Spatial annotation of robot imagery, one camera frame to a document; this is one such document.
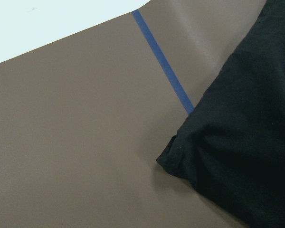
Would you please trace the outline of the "black printed t-shirt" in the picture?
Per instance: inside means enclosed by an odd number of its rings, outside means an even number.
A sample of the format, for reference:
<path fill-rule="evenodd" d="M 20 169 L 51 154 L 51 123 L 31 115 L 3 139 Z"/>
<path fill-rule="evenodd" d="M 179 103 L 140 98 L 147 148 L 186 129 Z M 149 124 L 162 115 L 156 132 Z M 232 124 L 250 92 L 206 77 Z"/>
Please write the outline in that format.
<path fill-rule="evenodd" d="M 255 24 L 157 162 L 252 228 L 285 228 L 285 0 Z"/>

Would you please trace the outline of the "brown table mat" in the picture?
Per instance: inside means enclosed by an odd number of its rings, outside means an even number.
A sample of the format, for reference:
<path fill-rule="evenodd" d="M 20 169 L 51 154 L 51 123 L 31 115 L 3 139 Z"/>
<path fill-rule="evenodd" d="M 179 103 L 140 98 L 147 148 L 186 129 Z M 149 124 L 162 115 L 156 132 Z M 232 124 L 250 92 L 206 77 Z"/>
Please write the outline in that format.
<path fill-rule="evenodd" d="M 158 164 L 267 0 L 152 0 L 0 63 L 0 228 L 250 228 Z"/>

